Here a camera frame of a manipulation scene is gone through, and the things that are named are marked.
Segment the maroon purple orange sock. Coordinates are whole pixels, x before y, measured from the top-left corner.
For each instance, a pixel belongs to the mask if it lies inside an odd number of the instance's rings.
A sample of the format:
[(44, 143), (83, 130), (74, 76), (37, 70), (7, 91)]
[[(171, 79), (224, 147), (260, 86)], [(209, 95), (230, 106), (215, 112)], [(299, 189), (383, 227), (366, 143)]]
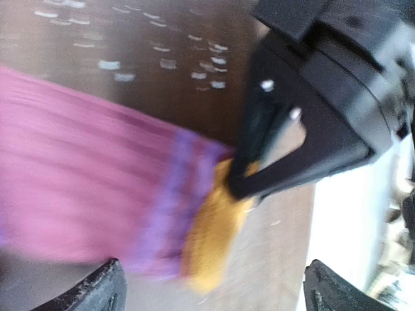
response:
[(116, 257), (207, 293), (252, 200), (231, 150), (192, 131), (1, 68), (1, 245), (31, 259)]

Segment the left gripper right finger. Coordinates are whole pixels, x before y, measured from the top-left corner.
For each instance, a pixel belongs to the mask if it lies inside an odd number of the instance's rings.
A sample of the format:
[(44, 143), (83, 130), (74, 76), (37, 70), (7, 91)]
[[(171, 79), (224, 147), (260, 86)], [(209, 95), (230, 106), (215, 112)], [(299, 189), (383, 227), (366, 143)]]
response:
[(335, 273), (320, 260), (305, 269), (303, 292), (307, 311), (318, 310), (397, 310), (400, 291), (395, 275), (378, 274), (364, 292)]

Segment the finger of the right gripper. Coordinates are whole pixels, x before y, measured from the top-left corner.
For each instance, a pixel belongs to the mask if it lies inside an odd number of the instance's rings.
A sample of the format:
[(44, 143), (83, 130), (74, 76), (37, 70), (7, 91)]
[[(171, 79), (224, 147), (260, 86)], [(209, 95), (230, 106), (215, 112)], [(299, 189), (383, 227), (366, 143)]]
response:
[[(355, 168), (369, 158), (371, 150), (364, 140), (269, 44), (257, 45), (248, 77), (241, 135), (228, 175), (233, 197), (267, 196)], [(302, 145), (246, 175), (248, 166), (281, 137), (296, 108), (306, 132)]]

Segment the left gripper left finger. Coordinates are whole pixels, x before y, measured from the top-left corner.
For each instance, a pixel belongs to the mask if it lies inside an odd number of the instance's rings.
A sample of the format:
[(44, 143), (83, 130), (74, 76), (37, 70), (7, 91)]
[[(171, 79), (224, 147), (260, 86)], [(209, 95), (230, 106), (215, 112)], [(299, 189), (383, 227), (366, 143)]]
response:
[(126, 278), (118, 259), (110, 259), (63, 294), (35, 311), (89, 311), (125, 309)]

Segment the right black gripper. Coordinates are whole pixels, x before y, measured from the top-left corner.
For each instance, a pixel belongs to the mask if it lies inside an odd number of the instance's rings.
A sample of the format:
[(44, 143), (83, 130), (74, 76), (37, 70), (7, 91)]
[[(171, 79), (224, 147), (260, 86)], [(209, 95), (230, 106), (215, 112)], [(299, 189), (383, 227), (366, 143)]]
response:
[(407, 135), (413, 1), (260, 1), (254, 122), (298, 106), (310, 136)]

